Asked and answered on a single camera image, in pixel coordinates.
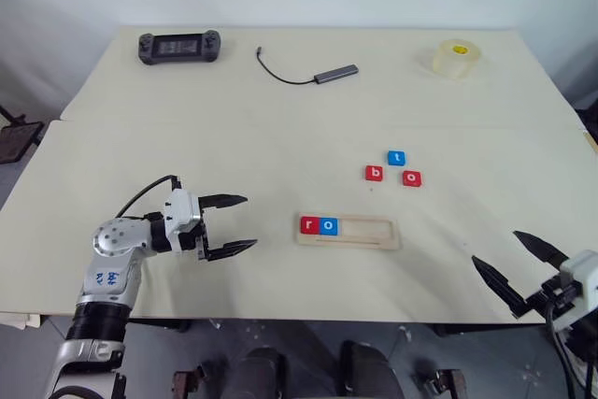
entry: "gray floor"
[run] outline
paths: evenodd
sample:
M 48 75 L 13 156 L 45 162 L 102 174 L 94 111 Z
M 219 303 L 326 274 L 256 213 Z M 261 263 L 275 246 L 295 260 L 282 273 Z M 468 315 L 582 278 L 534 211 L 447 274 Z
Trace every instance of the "gray floor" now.
M 0 206 L 26 161 L 0 165 Z M 70 319 L 51 317 L 40 329 L 19 331 L 0 325 L 0 397 L 41 397 L 43 382 Z M 408 398 L 425 398 L 413 376 L 417 366 L 458 368 L 469 396 L 484 399 L 564 398 L 562 370 L 540 328 L 517 328 L 437 336 L 422 324 L 340 321 L 194 321 L 186 333 L 129 324 L 121 372 L 127 397 L 169 398 L 172 375 L 212 362 L 228 372 L 252 348 L 273 346 L 290 365 L 292 397 L 334 394 L 335 360 L 345 339 L 366 342 L 391 361 Z M 214 381 L 190 397 L 218 397 Z

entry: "game controller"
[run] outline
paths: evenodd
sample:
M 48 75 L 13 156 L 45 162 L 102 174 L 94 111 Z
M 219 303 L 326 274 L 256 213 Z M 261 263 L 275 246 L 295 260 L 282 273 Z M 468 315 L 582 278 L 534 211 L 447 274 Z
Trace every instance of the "game controller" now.
M 221 36 L 215 30 L 202 34 L 152 35 L 139 37 L 138 56 L 147 65 L 182 61 L 211 63 L 221 50 Z

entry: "blue letter block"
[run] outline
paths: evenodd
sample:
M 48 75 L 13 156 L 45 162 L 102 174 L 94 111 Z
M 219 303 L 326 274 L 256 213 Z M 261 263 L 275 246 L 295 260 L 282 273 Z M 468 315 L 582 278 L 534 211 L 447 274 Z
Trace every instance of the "blue letter block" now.
M 320 235 L 338 235 L 338 220 L 320 219 Z
M 407 158 L 404 151 L 389 151 L 389 165 L 405 165 Z

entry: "tape roll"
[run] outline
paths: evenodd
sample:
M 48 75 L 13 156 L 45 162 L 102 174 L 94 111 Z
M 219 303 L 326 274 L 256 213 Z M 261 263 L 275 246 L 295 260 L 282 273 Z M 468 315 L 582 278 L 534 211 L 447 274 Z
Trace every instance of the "tape roll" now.
M 462 39 L 450 39 L 440 43 L 434 56 L 432 69 L 448 78 L 463 78 L 481 57 L 476 44 Z

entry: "yellow tape core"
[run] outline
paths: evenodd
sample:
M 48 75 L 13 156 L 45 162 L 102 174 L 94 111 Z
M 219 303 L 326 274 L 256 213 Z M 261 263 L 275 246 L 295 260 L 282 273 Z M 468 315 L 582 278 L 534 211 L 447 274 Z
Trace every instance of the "yellow tape core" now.
M 465 46 L 452 46 L 452 51 L 459 53 L 460 55 L 465 55 L 469 52 L 469 49 Z

